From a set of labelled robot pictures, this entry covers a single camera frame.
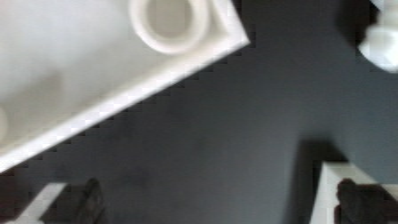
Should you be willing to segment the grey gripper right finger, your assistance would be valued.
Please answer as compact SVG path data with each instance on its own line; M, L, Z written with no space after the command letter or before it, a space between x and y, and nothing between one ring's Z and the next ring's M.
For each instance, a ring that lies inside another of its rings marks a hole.
M348 162L321 164L309 224L398 224L398 183L380 184Z

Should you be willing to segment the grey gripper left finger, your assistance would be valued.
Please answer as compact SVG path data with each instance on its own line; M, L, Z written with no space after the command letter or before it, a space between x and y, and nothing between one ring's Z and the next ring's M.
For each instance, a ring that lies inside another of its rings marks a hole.
M108 224L97 179L48 183L10 224Z

